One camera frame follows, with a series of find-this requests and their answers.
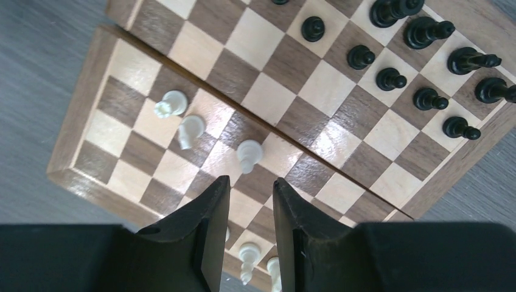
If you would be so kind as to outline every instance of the chessboard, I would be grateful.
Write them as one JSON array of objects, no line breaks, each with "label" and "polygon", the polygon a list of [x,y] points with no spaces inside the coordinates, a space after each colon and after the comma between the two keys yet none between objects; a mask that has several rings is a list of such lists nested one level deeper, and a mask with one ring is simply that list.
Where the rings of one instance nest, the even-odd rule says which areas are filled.
[{"label": "chessboard", "polygon": [[[258,244],[260,263],[250,285],[264,291],[271,287],[267,261],[277,256],[272,189],[278,177],[348,226],[411,220],[193,80],[125,31],[97,29],[47,169],[49,178],[144,227],[192,201],[218,176],[229,175],[230,236],[223,269],[238,278],[239,247]],[[159,118],[155,105],[172,90],[185,93],[187,111]],[[204,119],[206,131],[191,149],[182,150],[178,127],[187,116]],[[248,139],[262,145],[263,158],[243,174],[236,150]]]},{"label": "chessboard", "polygon": [[[466,75],[447,69],[448,57],[456,49],[472,47],[487,54],[491,52],[483,47],[508,43],[503,41],[508,29],[496,28],[475,11],[503,22],[501,13],[488,10],[487,4],[477,1],[468,7],[459,1],[428,1],[418,14],[380,29],[369,17],[375,0],[273,2],[110,0],[106,14],[413,218],[426,212],[515,125],[513,106],[505,100],[481,103],[474,94],[487,77],[513,85],[513,57],[504,55],[507,60],[502,66]],[[301,31],[311,16],[321,18],[325,27],[324,36],[315,42],[307,41]],[[437,22],[457,21],[457,30],[426,49],[410,49],[403,33],[412,20],[423,16]],[[514,27],[510,21],[505,23]],[[470,31],[482,25],[485,33]],[[376,56],[373,64],[359,71],[350,68],[346,58],[357,45],[367,46]],[[511,71],[504,68],[505,63]],[[384,68],[397,69],[407,85],[380,90],[375,78]],[[413,96],[421,88],[435,89],[449,106],[440,111],[417,109]],[[479,128],[481,138],[447,137],[442,126],[453,116]]]}]

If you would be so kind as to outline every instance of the black chess piece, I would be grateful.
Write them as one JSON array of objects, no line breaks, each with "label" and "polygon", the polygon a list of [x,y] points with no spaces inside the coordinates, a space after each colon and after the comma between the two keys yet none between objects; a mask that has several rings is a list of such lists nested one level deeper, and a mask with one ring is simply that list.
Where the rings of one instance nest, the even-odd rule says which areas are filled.
[{"label": "black chess piece", "polygon": [[448,70],[457,75],[466,75],[480,68],[493,68],[501,64],[496,55],[484,55],[472,47],[462,47],[451,53],[448,58]]},{"label": "black chess piece", "polygon": [[423,5],[425,0],[376,0],[369,18],[376,27],[391,27],[399,19],[419,13]]},{"label": "black chess piece", "polygon": [[376,56],[368,47],[359,45],[354,47],[347,54],[347,63],[355,70],[362,70],[365,67],[371,65]]},{"label": "black chess piece", "polygon": [[376,75],[376,85],[383,91],[392,91],[406,86],[406,77],[394,68],[386,68]]},{"label": "black chess piece", "polygon": [[450,138],[464,137],[468,140],[477,140],[481,135],[480,130],[470,127],[463,117],[447,119],[442,126],[442,131]]},{"label": "black chess piece", "polygon": [[440,97],[437,91],[431,88],[421,88],[413,98],[416,108],[422,111],[431,109],[444,110],[448,107],[448,100]]},{"label": "black chess piece", "polygon": [[475,95],[483,103],[495,103],[501,99],[516,103],[516,85],[507,87],[501,78],[486,78],[476,86]]},{"label": "black chess piece", "polygon": [[305,40],[312,43],[323,37],[324,30],[324,21],[317,16],[308,17],[301,26],[301,34]]},{"label": "black chess piece", "polygon": [[449,38],[454,31],[455,26],[450,21],[439,23],[431,17],[420,17],[412,20],[407,25],[403,35],[408,47],[421,50],[436,40]]}]

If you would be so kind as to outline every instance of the chess piece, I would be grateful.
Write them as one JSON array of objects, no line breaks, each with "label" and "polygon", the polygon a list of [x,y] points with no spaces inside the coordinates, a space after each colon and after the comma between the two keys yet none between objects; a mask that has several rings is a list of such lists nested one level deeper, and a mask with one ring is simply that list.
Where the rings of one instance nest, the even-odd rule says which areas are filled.
[{"label": "chess piece", "polygon": [[317,16],[308,17],[301,26],[301,34],[311,43],[320,40],[324,31],[324,21]]},{"label": "chess piece", "polygon": [[431,109],[444,110],[448,107],[448,100],[440,97],[437,91],[431,88],[421,88],[414,95],[414,105],[417,109],[428,111]]},{"label": "chess piece", "polygon": [[501,78],[486,78],[476,86],[475,95],[483,103],[495,103],[501,99],[516,103],[516,85],[507,87]]},{"label": "chess piece", "polygon": [[481,134],[479,129],[468,126],[466,119],[463,117],[447,119],[442,126],[442,131],[450,138],[464,137],[468,140],[477,140]]},{"label": "chess piece", "polygon": [[484,55],[472,47],[462,47],[451,53],[448,58],[448,70],[457,75],[466,75],[482,67],[493,68],[501,64],[496,55]]},{"label": "chess piece", "polygon": [[188,99],[179,90],[173,90],[165,93],[160,102],[154,106],[154,113],[165,119],[170,116],[179,116],[184,113],[188,107]]},{"label": "chess piece", "polygon": [[369,18],[376,27],[391,27],[399,19],[419,13],[423,5],[425,0],[376,0],[369,12]]},{"label": "chess piece", "polygon": [[406,86],[406,77],[394,68],[386,68],[376,76],[376,85],[383,91],[392,91],[395,88]]},{"label": "chess piece", "polygon": [[371,65],[376,56],[366,46],[356,46],[347,54],[347,63],[355,70],[362,70]]},{"label": "chess piece", "polygon": [[237,157],[240,161],[242,173],[247,175],[252,172],[254,165],[262,160],[262,146],[255,140],[243,141],[237,148]]},{"label": "chess piece", "polygon": [[273,283],[272,292],[281,292],[281,275],[279,271],[279,258],[273,257],[267,262],[267,271],[271,274]]},{"label": "chess piece", "polygon": [[412,20],[405,29],[405,44],[414,50],[421,50],[436,40],[449,38],[455,31],[450,21],[438,23],[431,17],[420,17]]},{"label": "chess piece", "polygon": [[258,264],[262,251],[259,246],[252,242],[244,243],[240,247],[239,259],[242,261],[242,272],[240,280],[247,285],[253,278],[253,269]]},{"label": "chess piece", "polygon": [[187,116],[179,124],[179,145],[182,150],[192,148],[194,139],[203,135],[206,123],[200,116]]}]

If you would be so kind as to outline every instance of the gray carpet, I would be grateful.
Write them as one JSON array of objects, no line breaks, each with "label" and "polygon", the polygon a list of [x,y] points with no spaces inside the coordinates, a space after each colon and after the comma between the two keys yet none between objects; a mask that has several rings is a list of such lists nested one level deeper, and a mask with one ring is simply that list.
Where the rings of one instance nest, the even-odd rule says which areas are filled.
[{"label": "gray carpet", "polygon": [[[0,1],[0,223],[122,223],[52,184],[46,165],[106,0]],[[514,13],[511,0],[497,1]],[[516,229],[516,130],[423,220],[489,220]],[[254,291],[223,275],[221,291]]]}]

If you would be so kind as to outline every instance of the white chess piece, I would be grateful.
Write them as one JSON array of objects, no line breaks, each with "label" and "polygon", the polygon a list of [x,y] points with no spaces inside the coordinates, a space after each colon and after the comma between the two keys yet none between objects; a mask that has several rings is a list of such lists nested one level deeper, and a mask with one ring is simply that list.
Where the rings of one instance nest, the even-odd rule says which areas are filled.
[{"label": "white chess piece", "polygon": [[154,106],[154,113],[165,119],[170,116],[179,116],[184,113],[188,107],[188,99],[179,90],[173,90],[165,93],[160,102]]},{"label": "white chess piece", "polygon": [[267,271],[271,274],[273,288],[272,292],[281,291],[281,275],[279,272],[279,258],[273,257],[267,262]]},{"label": "white chess piece", "polygon": [[206,130],[206,123],[200,116],[187,116],[179,124],[178,140],[182,150],[192,148],[194,139],[202,136]]},{"label": "white chess piece", "polygon": [[255,140],[245,140],[237,148],[237,157],[244,175],[252,172],[254,165],[263,157],[263,149]]},{"label": "white chess piece", "polygon": [[260,247],[252,242],[244,243],[240,247],[239,259],[242,261],[240,280],[242,284],[247,285],[253,278],[253,269],[258,264],[261,253]]}]

